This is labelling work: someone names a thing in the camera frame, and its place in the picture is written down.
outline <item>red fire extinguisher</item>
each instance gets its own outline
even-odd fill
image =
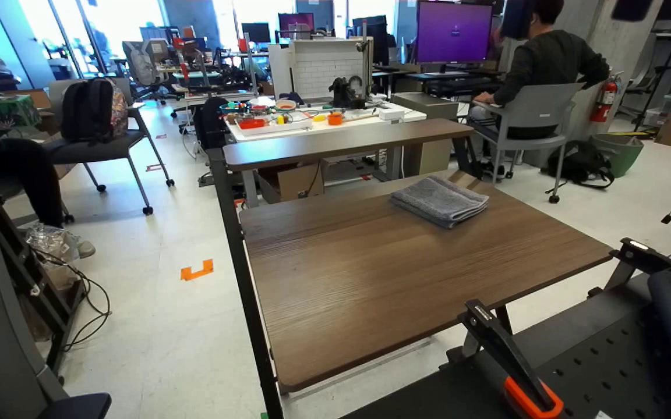
[[[615,97],[617,97],[617,79],[611,76],[601,88],[601,101],[594,106],[589,122],[596,124],[608,122]]]

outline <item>floor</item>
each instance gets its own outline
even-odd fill
[[[150,144],[135,149],[153,216],[143,216],[143,200],[122,161],[93,165],[107,193],[93,191],[85,167],[63,182],[66,205],[74,213],[73,234],[91,239],[98,253],[78,265],[101,283],[113,301],[113,316],[101,333],[74,348],[61,374],[71,394],[107,392],[114,419],[258,419],[263,398],[248,342],[235,274],[230,269],[214,188],[198,188],[205,173],[194,151],[194,135],[181,141],[167,117],[171,109],[150,106],[156,144],[174,178],[167,188]],[[671,146],[645,142],[632,173],[607,193],[566,186],[560,205],[544,193],[553,182],[533,167],[520,167],[498,188],[540,213],[617,246],[619,237],[638,237],[671,253],[671,223],[661,216],[671,207]],[[194,283],[181,269],[214,264],[214,272]],[[603,284],[614,264],[571,277],[553,288],[510,306],[513,326],[526,328],[586,299]],[[78,326],[93,316],[81,306]],[[463,341],[449,328],[425,342],[389,353],[356,373],[324,381],[291,395],[290,418],[328,419],[347,414],[389,392],[396,392],[446,360],[446,350]]]

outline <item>jeans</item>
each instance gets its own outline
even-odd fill
[[[44,227],[63,227],[59,174],[49,154],[30,141],[0,141],[0,178],[15,178]]]

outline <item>purple screen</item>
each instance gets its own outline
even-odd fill
[[[279,14],[279,35],[290,37],[291,30],[315,30],[315,14]]]
[[[420,2],[417,61],[484,61],[492,32],[492,8]]]

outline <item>wooden table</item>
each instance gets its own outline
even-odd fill
[[[427,118],[406,124],[368,124],[320,132],[282,132],[265,142],[235,142],[223,146],[227,165],[243,173],[248,207],[256,207],[258,193],[254,170],[278,164],[317,161],[370,149],[392,149],[449,137],[469,137],[469,125]]]
[[[402,179],[243,213],[254,293],[282,392],[298,392],[611,257],[470,178],[489,207],[441,230],[389,203]]]

